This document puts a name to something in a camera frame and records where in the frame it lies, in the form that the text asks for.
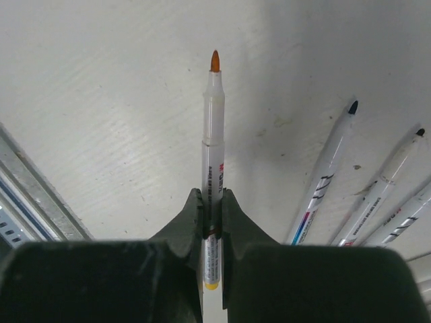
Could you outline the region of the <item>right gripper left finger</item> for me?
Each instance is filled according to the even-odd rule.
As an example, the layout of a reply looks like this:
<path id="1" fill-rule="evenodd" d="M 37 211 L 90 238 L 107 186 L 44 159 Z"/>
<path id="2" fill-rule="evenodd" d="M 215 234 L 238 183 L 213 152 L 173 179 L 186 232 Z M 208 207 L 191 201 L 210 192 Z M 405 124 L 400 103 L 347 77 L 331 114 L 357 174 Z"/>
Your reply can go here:
<path id="1" fill-rule="evenodd" d="M 1 263 L 2 322 L 201 322 L 201 192 L 147 240 L 29 242 Z"/>

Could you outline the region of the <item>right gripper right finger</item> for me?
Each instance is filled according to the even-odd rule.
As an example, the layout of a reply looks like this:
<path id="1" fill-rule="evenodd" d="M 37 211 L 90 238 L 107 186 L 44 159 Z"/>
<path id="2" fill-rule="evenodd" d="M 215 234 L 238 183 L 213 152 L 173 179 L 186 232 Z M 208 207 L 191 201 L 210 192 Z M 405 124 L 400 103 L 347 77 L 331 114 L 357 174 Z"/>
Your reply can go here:
<path id="1" fill-rule="evenodd" d="M 222 201 L 229 322 L 429 322 L 407 263 L 383 248 L 288 246 Z"/>

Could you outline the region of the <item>blue cap marker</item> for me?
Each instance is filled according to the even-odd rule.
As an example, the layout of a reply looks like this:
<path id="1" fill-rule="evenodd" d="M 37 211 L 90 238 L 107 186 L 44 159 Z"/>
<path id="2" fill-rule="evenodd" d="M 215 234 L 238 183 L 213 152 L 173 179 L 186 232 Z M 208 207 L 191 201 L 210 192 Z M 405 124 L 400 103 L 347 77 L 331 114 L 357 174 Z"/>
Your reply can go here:
<path id="1" fill-rule="evenodd" d="M 313 220 L 334 179 L 352 134 L 359 101 L 353 100 L 335 122 L 311 173 L 310 182 L 302 199 L 295 221 L 285 239 L 292 246 L 304 243 Z"/>

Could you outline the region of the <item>dark red cap marker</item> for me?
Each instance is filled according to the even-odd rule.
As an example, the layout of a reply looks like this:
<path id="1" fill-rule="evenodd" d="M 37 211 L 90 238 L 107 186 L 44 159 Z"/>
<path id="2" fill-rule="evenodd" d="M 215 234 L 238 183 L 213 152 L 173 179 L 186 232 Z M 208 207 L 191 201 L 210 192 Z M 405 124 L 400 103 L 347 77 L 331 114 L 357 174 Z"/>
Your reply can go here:
<path id="1" fill-rule="evenodd" d="M 374 179 L 361 203 L 352 212 L 349 219 L 340 229 L 332 246 L 351 246 L 360 237 L 369 220 L 373 218 L 382 204 L 393 192 L 400 178 L 407 172 L 418 154 L 424 139 L 425 129 L 418 129 L 414 135 L 405 141 L 392 156 L 382 172 Z"/>

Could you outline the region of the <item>brown cap marker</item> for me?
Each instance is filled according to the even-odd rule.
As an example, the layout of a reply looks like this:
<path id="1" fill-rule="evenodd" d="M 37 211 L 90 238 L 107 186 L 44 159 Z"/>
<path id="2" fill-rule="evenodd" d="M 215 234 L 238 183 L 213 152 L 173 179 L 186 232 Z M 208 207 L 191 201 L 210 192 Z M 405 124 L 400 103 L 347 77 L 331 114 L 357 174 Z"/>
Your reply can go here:
<path id="1" fill-rule="evenodd" d="M 364 247 L 386 248 L 418 219 L 430 214 L 430 183 L 402 204 L 363 242 Z"/>

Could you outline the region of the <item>yellow cap marker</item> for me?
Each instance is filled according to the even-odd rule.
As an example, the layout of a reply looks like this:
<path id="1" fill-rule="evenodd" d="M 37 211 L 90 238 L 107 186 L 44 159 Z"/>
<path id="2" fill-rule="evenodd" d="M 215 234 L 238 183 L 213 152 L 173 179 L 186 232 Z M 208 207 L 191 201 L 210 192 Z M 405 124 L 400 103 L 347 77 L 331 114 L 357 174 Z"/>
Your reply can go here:
<path id="1" fill-rule="evenodd" d="M 203 98 L 203 138 L 201 142 L 201 193 L 204 216 L 203 284 L 208 290 L 213 291 L 220 283 L 225 160 L 225 93 L 217 50 L 214 50 L 211 56 Z"/>

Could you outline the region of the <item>aluminium front rail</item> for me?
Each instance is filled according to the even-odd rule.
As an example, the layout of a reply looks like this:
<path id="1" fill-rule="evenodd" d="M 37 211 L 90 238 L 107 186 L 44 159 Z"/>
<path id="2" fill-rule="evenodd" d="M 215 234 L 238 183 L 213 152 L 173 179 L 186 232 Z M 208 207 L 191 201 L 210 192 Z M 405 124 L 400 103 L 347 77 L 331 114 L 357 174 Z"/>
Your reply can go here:
<path id="1" fill-rule="evenodd" d="M 91 233 L 1 126 L 1 241 L 90 241 Z"/>

